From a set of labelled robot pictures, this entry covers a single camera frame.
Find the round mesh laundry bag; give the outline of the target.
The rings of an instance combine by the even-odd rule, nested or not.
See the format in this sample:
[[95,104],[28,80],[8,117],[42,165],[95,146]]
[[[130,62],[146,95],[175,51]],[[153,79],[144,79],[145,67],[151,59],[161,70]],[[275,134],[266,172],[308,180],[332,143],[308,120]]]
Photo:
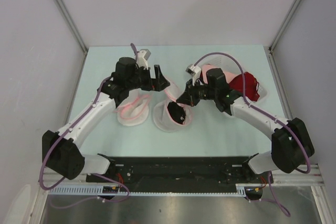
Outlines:
[[164,89],[165,99],[153,108],[152,117],[158,129],[171,133],[189,126],[193,114],[190,106],[176,102],[182,91],[171,79],[168,81],[170,85]]

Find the black bra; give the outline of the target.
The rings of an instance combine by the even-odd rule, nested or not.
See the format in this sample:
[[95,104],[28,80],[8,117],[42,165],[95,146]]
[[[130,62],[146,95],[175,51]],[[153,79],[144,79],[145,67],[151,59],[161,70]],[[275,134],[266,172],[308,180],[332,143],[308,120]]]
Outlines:
[[180,125],[185,124],[186,120],[186,112],[183,107],[178,105],[176,102],[171,101],[167,105],[167,110],[174,122]]

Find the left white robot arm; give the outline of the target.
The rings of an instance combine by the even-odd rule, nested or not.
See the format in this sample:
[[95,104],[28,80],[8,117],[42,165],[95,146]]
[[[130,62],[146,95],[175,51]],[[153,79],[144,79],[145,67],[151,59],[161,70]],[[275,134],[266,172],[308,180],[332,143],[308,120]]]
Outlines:
[[42,168],[49,168],[68,180],[80,174],[98,174],[103,181],[112,181],[116,169],[109,159],[98,154],[84,155],[80,148],[100,121],[118,108],[131,91],[160,92],[170,85],[159,65],[154,65],[154,73],[151,77],[150,68],[133,58],[120,58],[115,71],[102,80],[96,96],[78,116],[56,132],[48,130],[43,134]]

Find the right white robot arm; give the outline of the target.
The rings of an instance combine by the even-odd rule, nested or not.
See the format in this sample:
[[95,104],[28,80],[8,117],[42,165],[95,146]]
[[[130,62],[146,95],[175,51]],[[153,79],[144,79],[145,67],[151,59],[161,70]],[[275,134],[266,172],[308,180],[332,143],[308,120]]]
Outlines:
[[310,172],[309,158],[315,153],[303,120],[279,118],[249,103],[243,94],[229,87],[222,69],[201,72],[201,78],[189,79],[177,103],[196,106],[200,100],[214,101],[217,109],[241,119],[266,135],[271,150],[255,154],[243,163],[243,179],[254,183],[261,174],[273,170],[291,173],[306,164],[304,173]]

